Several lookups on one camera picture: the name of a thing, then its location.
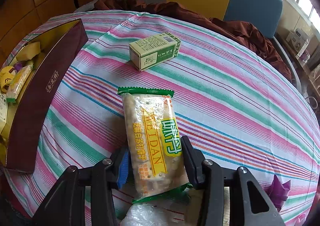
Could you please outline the striped bed sheet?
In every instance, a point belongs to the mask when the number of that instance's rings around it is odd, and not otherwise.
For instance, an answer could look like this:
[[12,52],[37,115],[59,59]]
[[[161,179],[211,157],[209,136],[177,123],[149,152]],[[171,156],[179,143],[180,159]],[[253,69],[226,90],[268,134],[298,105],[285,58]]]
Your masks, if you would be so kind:
[[[290,180],[280,211],[286,225],[309,213],[319,179],[319,125],[302,94],[275,68],[215,32],[133,11],[56,16],[23,42],[74,19],[82,20],[88,42],[53,98],[35,171],[4,171],[29,215],[65,168],[92,166],[125,141],[120,86],[173,90],[180,135],[222,167],[247,167],[263,188],[274,175]],[[165,32],[181,41],[177,57],[139,71],[129,44]]]

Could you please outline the large white plastic bag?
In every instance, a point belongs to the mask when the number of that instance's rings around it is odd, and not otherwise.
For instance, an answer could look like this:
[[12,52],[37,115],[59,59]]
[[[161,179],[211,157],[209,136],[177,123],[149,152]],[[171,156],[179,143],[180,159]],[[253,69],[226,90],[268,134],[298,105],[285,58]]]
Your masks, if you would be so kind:
[[146,203],[134,204],[127,211],[126,216],[121,221],[120,225],[177,225],[173,222],[167,213],[153,205]]

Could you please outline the large white box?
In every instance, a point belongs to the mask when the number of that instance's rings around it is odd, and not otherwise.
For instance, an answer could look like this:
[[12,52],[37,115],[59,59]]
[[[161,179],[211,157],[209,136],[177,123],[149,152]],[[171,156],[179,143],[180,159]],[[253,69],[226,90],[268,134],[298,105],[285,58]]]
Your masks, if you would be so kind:
[[6,122],[7,122],[7,112],[8,112],[8,103],[6,95],[0,93],[0,132],[2,132]]

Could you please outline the maroon blanket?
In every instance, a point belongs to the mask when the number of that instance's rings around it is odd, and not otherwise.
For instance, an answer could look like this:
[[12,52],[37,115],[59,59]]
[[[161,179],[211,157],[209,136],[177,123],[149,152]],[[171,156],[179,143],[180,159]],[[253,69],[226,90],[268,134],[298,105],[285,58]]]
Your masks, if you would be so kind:
[[124,10],[148,12],[178,19],[217,32],[240,45],[250,49],[263,60],[271,64],[287,80],[292,80],[292,73],[277,53],[271,41],[253,24],[244,21],[222,21],[218,18],[206,18],[184,8],[177,2],[146,4],[138,0],[97,0],[95,10]]

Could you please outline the small green carton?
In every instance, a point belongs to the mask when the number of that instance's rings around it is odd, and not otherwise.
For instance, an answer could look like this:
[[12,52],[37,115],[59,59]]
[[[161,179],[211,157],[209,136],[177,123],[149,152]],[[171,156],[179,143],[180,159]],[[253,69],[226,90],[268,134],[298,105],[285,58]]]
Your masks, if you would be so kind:
[[152,35],[129,44],[130,60],[144,71],[177,57],[181,41],[169,32]]

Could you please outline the yellow sponge block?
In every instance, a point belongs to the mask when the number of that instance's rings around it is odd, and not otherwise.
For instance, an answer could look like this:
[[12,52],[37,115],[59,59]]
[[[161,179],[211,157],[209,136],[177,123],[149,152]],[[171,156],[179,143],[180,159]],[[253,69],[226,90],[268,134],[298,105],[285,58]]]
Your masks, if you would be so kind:
[[40,42],[32,42],[30,44],[25,45],[16,55],[16,60],[18,62],[24,62],[31,60],[36,55],[41,52],[41,44]]

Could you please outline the wooden desk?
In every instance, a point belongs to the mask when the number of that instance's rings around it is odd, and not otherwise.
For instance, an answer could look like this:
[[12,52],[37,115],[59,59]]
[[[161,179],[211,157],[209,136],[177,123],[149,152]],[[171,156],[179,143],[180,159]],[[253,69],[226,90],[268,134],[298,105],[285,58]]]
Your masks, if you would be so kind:
[[275,38],[278,40],[280,45],[284,47],[285,51],[289,53],[298,68],[303,70],[304,76],[308,78],[308,83],[310,84],[311,90],[317,99],[317,102],[319,103],[319,88],[317,88],[316,80],[311,75],[311,71],[307,64],[297,57],[296,51],[289,45],[285,38],[281,37],[277,32],[275,34]]

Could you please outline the pink jar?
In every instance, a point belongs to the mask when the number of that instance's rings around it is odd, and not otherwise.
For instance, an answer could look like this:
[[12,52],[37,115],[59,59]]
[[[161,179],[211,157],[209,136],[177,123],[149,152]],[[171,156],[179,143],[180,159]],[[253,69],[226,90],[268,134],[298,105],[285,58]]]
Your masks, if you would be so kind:
[[303,63],[307,63],[309,59],[310,59],[310,54],[308,50],[305,50],[299,57],[299,60],[302,61]]

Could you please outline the white appliance box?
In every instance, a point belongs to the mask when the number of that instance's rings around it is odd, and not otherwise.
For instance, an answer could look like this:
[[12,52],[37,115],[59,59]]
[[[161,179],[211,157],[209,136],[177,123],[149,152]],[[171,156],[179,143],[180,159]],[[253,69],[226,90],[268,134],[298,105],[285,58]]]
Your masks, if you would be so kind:
[[290,31],[286,41],[296,51],[299,58],[310,43],[309,36],[300,28],[296,28],[295,31]]

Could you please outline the gold tin box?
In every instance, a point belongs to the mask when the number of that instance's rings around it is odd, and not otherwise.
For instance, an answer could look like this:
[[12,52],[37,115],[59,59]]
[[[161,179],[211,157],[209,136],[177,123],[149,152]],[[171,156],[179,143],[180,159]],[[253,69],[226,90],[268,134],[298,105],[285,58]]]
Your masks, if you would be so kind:
[[81,19],[51,28],[26,42],[40,42],[41,52],[24,61],[33,71],[15,103],[8,103],[1,132],[1,167],[31,173],[44,119],[69,66],[88,41]]

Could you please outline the small purple snack packet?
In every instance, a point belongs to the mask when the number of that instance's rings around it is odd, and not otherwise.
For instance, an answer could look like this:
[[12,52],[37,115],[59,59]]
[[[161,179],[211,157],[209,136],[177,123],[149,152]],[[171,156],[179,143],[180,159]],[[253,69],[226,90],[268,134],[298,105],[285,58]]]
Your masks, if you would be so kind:
[[278,212],[280,212],[285,202],[287,201],[290,189],[290,180],[288,180],[285,183],[282,183],[281,180],[277,177],[277,175],[274,175],[273,181],[271,185],[268,187],[266,193],[268,194],[268,197],[270,198]]

